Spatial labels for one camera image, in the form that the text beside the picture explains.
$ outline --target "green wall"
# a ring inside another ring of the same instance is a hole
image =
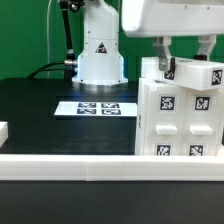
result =
[[[106,0],[118,8],[119,0]],[[47,17],[48,0],[0,1],[0,79],[26,77],[47,63]],[[82,12],[70,13],[73,45],[76,54],[82,51]],[[66,55],[61,11],[57,0],[52,0],[50,16],[50,61],[64,60]],[[219,37],[211,60],[224,62],[224,37]],[[119,50],[125,58],[125,73],[129,80],[140,75],[143,56],[154,56],[152,40],[127,38],[119,32]],[[198,48],[196,37],[173,38],[171,53],[191,58]],[[50,77],[62,77],[61,73]]]

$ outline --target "white object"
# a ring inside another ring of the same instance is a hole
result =
[[[143,58],[141,77],[196,90],[223,88],[224,64],[186,58],[175,59],[175,73],[166,74],[159,70],[158,58]]]
[[[0,147],[8,138],[8,124],[7,122],[0,122]]]
[[[127,83],[123,58],[118,52],[118,12],[104,0],[86,1],[84,6],[84,50],[78,57],[74,83],[116,85]]]
[[[192,135],[213,135],[213,130],[209,126],[190,126]]]
[[[61,101],[56,116],[136,117],[136,103]]]
[[[130,37],[224,33],[222,0],[123,0],[122,6],[122,27]]]
[[[178,129],[174,125],[157,125],[158,135],[177,135]]]
[[[222,154],[218,157],[0,155],[0,180],[224,181]]]
[[[137,155],[217,155],[224,126],[223,91],[140,78],[138,98]]]

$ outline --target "black tabletop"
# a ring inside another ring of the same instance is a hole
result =
[[[134,154],[135,117],[54,116],[59,101],[137,102],[137,83],[108,92],[80,90],[64,80],[0,82],[0,121],[9,138],[1,153]]]
[[[1,153],[134,153],[135,118],[58,118],[54,112],[60,100],[133,103],[137,84],[96,93],[63,80],[1,81],[0,121],[8,121],[9,128]],[[0,181],[0,223],[219,224],[224,223],[224,184]]]

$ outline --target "white box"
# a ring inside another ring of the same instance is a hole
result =
[[[135,154],[215,156],[223,134],[223,97],[222,90],[140,78]]]
[[[141,77],[196,90],[223,88],[224,64],[186,58],[175,59],[175,74],[168,75],[159,70],[157,57],[143,58]]]

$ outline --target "warning label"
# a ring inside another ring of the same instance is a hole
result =
[[[103,42],[100,43],[100,46],[96,49],[95,53],[107,54],[107,50]]]

